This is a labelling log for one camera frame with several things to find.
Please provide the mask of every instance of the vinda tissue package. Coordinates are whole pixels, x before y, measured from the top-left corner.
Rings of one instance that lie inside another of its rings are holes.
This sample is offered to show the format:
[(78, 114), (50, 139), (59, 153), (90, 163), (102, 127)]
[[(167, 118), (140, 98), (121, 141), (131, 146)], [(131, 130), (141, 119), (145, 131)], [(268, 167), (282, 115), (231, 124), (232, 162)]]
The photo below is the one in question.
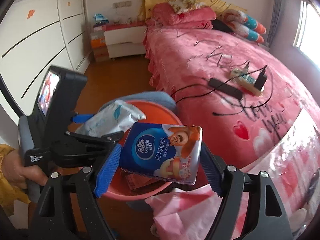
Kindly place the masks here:
[(194, 185), (201, 141), (199, 126), (135, 123), (124, 143), (119, 165), (131, 173)]

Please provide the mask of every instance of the pink blanket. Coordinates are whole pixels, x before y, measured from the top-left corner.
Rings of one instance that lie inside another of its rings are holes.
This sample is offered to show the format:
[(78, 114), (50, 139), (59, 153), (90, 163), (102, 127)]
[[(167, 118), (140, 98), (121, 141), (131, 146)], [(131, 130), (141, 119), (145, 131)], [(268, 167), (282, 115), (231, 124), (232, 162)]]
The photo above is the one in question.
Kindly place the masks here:
[(166, 29), (208, 29), (212, 30), (213, 25), (211, 21), (196, 21), (187, 23), (177, 23), (174, 25), (163, 25), (162, 22), (156, 21), (154, 19), (147, 20), (147, 25), (150, 27), (161, 27)]
[[(246, 108), (220, 92), (177, 103), (182, 123), (201, 126), (204, 142), (227, 164), (242, 168), (257, 160), (286, 134), (302, 108), (320, 127), (319, 106), (306, 87), (279, 60), (258, 45), (217, 30), (149, 27), (145, 46), (146, 57), (150, 59), (148, 68), (153, 74), (150, 84), (170, 95), (187, 85), (206, 84), (203, 78), (214, 77), (224, 82), (229, 79), (232, 66), (247, 60), (250, 60), (249, 71), (268, 65), (268, 79), (262, 96), (245, 93), (241, 104)], [(220, 55), (212, 56), (219, 53), (224, 53), (220, 60), (223, 68), (217, 67)], [(178, 101), (209, 91), (205, 87), (194, 86), (177, 92), (174, 99)], [(269, 98), (266, 104), (257, 107)]]

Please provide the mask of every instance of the yellow sleeve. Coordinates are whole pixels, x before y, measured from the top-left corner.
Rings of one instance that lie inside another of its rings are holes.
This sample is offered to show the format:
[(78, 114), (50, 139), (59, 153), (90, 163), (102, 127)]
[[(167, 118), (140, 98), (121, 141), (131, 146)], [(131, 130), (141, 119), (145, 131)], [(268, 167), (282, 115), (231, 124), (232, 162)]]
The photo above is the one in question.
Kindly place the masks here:
[(12, 187), (2, 174), (2, 160), (14, 149), (8, 145), (0, 144), (0, 205), (7, 216), (13, 215), (13, 201), (16, 199), (28, 204), (28, 196), (19, 188)]

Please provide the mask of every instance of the cardboard box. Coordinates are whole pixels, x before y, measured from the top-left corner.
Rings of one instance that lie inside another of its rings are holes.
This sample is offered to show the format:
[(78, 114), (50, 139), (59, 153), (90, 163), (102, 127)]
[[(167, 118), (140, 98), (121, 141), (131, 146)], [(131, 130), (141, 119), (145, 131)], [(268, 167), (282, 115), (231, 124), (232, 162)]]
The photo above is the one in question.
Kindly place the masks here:
[(109, 57), (108, 47), (93, 49), (94, 57)]
[(101, 48), (106, 46), (106, 40), (104, 38), (104, 32), (90, 33), (91, 48)]

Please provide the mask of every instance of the person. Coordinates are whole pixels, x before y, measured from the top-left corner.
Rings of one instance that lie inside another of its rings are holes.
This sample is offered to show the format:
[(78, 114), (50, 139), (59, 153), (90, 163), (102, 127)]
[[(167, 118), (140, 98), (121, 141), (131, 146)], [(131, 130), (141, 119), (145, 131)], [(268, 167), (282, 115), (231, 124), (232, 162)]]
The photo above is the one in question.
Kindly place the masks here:
[(42, 186), (48, 180), (37, 165), (24, 167), (18, 150), (0, 144), (0, 205), (7, 216), (13, 215), (13, 202), (16, 199), (30, 203), (27, 194), (22, 191), (27, 188), (26, 179)]

